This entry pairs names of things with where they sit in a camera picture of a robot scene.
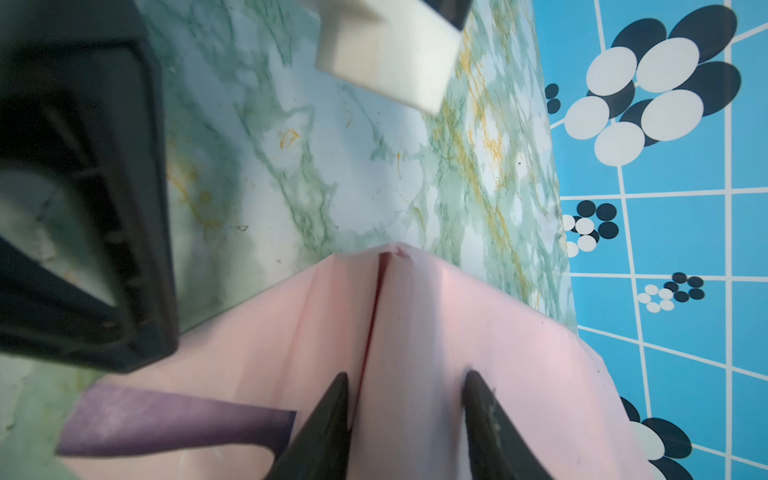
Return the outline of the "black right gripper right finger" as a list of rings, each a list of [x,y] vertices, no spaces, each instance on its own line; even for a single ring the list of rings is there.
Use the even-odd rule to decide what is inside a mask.
[[[552,479],[476,370],[465,377],[462,405],[474,480]]]

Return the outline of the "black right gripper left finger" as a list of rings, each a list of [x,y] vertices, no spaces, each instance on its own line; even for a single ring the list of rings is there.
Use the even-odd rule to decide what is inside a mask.
[[[339,373],[265,479],[345,479],[350,451],[348,408],[348,375]]]

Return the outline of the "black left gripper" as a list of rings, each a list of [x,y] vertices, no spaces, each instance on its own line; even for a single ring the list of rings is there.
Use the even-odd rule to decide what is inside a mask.
[[[98,299],[3,241],[2,351],[118,373],[172,355],[162,69],[135,3],[2,3],[1,167],[70,195],[115,297]]]

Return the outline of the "purple wrapping paper sheet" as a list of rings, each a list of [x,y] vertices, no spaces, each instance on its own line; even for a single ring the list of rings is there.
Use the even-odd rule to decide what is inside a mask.
[[[421,250],[334,255],[88,388],[57,456],[82,479],[265,479],[339,373],[345,479],[473,479],[478,371],[552,479],[652,479],[600,356],[565,326]]]

